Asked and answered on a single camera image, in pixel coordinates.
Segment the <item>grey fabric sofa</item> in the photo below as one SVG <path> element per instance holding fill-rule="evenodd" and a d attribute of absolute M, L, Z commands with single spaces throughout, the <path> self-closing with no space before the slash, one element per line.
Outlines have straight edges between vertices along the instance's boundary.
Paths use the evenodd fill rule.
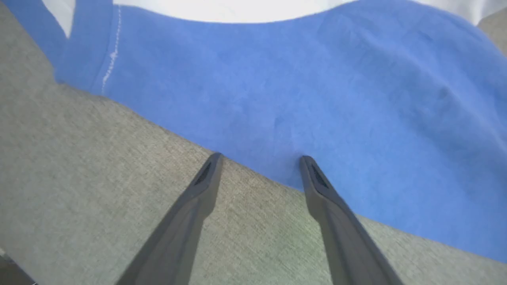
<path fill-rule="evenodd" d="M 283 21 L 353 1 L 113 0 L 230 23 Z M 507 0 L 412 1 L 475 27 L 490 2 L 507 8 Z M 76 0 L 43 2 L 69 36 Z M 0 0 L 0 247 L 40 285 L 114 285 L 211 152 L 125 105 L 57 82 Z M 224 156 L 190 284 L 332 285 L 303 189 Z M 406 284 L 507 285 L 507 263 L 360 219 Z"/>

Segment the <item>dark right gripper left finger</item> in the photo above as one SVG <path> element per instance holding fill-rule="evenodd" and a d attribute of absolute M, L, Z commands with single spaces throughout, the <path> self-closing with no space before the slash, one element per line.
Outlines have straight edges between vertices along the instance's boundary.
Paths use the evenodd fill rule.
<path fill-rule="evenodd" d="M 208 157 L 116 285 L 188 285 L 204 221 L 217 200 L 222 166 L 221 153 Z"/>

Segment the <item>blue and white t-shirt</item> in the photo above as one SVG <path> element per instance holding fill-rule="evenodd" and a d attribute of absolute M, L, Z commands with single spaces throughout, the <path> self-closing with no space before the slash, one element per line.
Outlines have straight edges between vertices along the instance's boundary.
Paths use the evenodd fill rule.
<path fill-rule="evenodd" d="M 295 189 L 310 155 L 355 213 L 507 263 L 507 57 L 465 19 L 412 0 L 253 23 L 76 0 L 67 36 L 43 0 L 2 1 L 57 82 Z"/>

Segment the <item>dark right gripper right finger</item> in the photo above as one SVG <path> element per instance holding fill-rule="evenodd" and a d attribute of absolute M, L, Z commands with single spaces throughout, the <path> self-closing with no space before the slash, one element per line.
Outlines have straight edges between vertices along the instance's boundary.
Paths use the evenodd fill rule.
<path fill-rule="evenodd" d="M 299 161 L 307 208 L 319 223 L 333 285 L 404 285 L 316 161 Z"/>

